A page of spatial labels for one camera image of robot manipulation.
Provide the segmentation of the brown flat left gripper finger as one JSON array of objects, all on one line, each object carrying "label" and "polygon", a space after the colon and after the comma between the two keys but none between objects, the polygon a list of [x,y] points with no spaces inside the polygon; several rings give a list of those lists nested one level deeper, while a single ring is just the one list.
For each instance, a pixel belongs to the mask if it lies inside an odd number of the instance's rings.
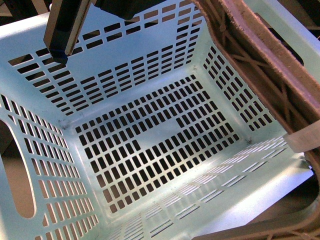
[{"label": "brown flat left gripper finger", "polygon": [[320,85],[242,0],[221,1],[221,51],[281,125],[320,121]]}]

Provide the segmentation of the brown lattice left gripper finger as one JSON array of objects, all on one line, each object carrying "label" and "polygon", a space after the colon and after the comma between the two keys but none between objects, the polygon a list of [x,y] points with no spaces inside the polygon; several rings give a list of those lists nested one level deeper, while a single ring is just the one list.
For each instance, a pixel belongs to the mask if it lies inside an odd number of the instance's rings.
[{"label": "brown lattice left gripper finger", "polygon": [[[197,0],[213,42],[286,130],[285,141],[320,174],[320,85],[242,0]],[[283,217],[203,235],[204,240],[317,240],[320,200]]]}]

